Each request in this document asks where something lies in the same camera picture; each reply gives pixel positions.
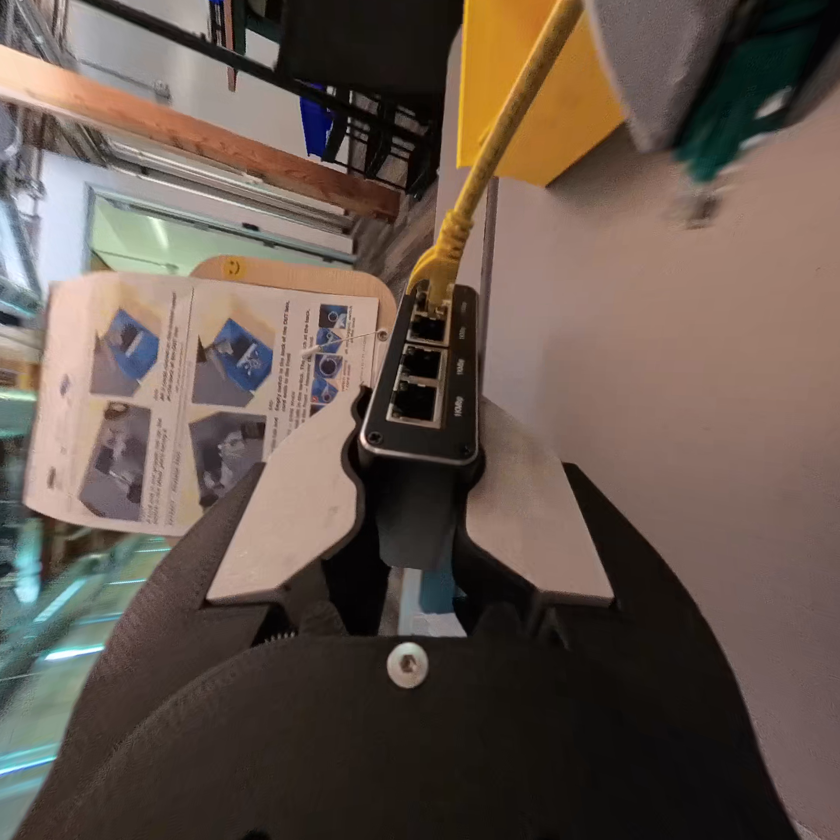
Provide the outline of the black ethernet switch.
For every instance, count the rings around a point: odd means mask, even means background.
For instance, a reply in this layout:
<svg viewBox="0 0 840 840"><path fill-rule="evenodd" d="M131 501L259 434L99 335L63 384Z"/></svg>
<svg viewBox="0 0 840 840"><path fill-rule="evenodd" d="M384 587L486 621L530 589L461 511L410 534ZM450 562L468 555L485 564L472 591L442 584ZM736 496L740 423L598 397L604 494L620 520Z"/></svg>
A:
<svg viewBox="0 0 840 840"><path fill-rule="evenodd" d="M450 556L462 496L480 466L478 303L428 282L402 300L360 427L360 465L381 559L433 571Z"/></svg>

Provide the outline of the black metal rack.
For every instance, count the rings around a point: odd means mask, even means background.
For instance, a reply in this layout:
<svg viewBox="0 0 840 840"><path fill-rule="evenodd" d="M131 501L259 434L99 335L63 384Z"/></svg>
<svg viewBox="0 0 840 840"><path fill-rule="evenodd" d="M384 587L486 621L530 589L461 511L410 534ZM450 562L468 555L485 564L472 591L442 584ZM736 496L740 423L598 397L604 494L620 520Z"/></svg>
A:
<svg viewBox="0 0 840 840"><path fill-rule="evenodd" d="M413 114L427 142L414 146L409 195L435 180L449 50L462 24L460 1L283 2L276 72L280 77L378 98L375 114Z"/></svg>

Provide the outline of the glass window panel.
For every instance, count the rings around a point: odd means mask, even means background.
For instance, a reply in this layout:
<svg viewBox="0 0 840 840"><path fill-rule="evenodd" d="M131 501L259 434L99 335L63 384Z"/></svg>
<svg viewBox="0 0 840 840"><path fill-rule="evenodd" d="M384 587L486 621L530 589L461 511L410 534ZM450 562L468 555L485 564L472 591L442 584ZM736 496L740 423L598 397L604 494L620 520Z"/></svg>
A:
<svg viewBox="0 0 840 840"><path fill-rule="evenodd" d="M185 277L206 259L241 256L293 265L351 269L336 249L226 224L195 213L87 185L86 247L91 270Z"/></svg>

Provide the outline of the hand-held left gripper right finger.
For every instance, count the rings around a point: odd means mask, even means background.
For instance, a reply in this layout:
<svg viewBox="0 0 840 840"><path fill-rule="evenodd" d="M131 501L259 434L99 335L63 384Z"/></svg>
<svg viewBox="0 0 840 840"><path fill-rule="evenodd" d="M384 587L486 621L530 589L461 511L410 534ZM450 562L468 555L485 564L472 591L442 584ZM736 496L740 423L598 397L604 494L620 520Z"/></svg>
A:
<svg viewBox="0 0 840 840"><path fill-rule="evenodd" d="M467 537L556 602L613 604L560 457L495 403L483 399L479 414L485 468L467 496Z"/></svg>

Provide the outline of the wooden beam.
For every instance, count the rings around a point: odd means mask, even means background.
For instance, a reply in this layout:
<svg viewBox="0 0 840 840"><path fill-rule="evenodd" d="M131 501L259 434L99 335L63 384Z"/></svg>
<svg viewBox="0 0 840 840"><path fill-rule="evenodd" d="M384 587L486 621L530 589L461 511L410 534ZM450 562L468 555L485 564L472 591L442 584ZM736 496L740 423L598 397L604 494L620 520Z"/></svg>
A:
<svg viewBox="0 0 840 840"><path fill-rule="evenodd" d="M289 193L393 223L399 193L227 129L102 85L22 51L1 47L1 94L8 102L261 179Z"/></svg>

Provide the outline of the printed instruction sheet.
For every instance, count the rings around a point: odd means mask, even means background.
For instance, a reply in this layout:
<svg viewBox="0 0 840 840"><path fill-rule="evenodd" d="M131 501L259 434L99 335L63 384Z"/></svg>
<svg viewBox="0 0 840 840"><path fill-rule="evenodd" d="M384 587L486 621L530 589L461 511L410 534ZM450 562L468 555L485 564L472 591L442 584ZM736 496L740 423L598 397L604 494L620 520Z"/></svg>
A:
<svg viewBox="0 0 840 840"><path fill-rule="evenodd" d="M375 278L268 287L94 272L49 294L23 501L83 528L180 537L347 391L396 306Z"/></svg>

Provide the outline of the large yellow plastic bin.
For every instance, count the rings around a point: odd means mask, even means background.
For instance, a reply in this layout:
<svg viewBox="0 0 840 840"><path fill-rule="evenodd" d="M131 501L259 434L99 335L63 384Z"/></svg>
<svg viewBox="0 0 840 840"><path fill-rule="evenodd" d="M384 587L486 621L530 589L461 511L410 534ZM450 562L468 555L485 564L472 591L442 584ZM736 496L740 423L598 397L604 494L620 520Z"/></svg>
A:
<svg viewBox="0 0 840 840"><path fill-rule="evenodd" d="M553 1L466 1L456 164L475 163ZM502 157L497 176L546 187L623 122L583 13Z"/></svg>

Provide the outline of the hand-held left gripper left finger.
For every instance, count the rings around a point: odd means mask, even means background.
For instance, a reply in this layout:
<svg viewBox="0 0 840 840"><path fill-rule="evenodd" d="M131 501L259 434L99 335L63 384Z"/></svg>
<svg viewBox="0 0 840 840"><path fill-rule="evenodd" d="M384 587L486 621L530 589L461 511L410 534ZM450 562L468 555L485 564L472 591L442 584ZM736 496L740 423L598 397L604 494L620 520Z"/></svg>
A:
<svg viewBox="0 0 840 840"><path fill-rule="evenodd" d="M323 563L361 529L361 483L350 466L368 387L335 402L268 458L206 594L209 602L321 602Z"/></svg>

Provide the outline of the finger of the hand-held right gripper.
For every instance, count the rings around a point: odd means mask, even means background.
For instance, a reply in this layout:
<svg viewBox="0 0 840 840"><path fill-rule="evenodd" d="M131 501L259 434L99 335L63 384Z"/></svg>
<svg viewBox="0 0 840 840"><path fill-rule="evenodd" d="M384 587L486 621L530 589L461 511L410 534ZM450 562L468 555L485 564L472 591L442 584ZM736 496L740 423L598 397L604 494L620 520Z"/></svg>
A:
<svg viewBox="0 0 840 840"><path fill-rule="evenodd" d="M820 58L813 72L794 91L782 118L788 128L812 113L839 84L839 40Z"/></svg>
<svg viewBox="0 0 840 840"><path fill-rule="evenodd" d="M583 5L636 150L666 150L700 91L739 2Z"/></svg>

